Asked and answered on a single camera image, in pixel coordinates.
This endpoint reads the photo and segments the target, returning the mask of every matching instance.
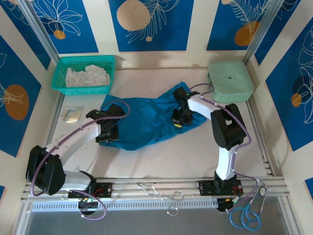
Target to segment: blue fabric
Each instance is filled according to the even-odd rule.
[[[171,121],[174,109],[179,106],[173,97],[173,92],[179,87],[189,88],[184,82],[174,86],[159,98],[118,98],[107,95],[102,107],[112,100],[123,100],[129,104],[131,113],[118,126],[119,140],[103,145],[122,148],[125,150],[136,150],[146,145],[167,140],[177,134],[185,133],[206,121],[206,118],[194,113],[191,125],[182,128],[175,127]],[[126,105],[116,103],[127,112]]]

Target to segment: white table surface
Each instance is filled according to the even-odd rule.
[[[207,69],[118,70],[111,95],[157,98],[179,82],[189,87],[207,82]],[[206,86],[197,87],[199,92]],[[93,109],[100,109],[105,95],[65,96],[53,139],[69,133]],[[237,103],[252,144],[241,149],[236,159],[236,171],[251,176],[266,176],[262,155],[246,103]],[[66,123],[62,114],[66,108],[83,107],[80,121]],[[84,170],[95,177],[213,177],[218,164],[219,147],[214,141],[211,121],[181,135],[148,145],[136,151],[101,146],[92,140],[82,146],[65,164],[64,170]]]

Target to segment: gray floor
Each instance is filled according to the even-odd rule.
[[[234,214],[235,220],[240,212]],[[275,197],[267,198],[257,232],[234,228],[226,213],[216,209],[179,210],[176,217],[166,210],[108,211],[100,221],[88,221],[78,212],[32,212],[26,235],[287,235]]]

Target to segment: white cloth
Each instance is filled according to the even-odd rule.
[[[110,75],[103,68],[95,65],[89,65],[85,71],[78,72],[68,68],[65,77],[67,87],[108,86],[110,80]]]

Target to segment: plastic container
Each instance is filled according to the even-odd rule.
[[[67,69],[85,71],[86,66],[96,65],[104,68],[110,75],[111,81],[108,86],[99,87],[66,87],[65,76]],[[55,69],[51,87],[66,95],[74,94],[108,94],[114,81],[115,58],[112,55],[92,55],[92,56],[69,56],[62,57]]]
[[[212,98],[218,103],[247,101],[254,92],[246,66],[241,61],[214,62],[209,66]]]

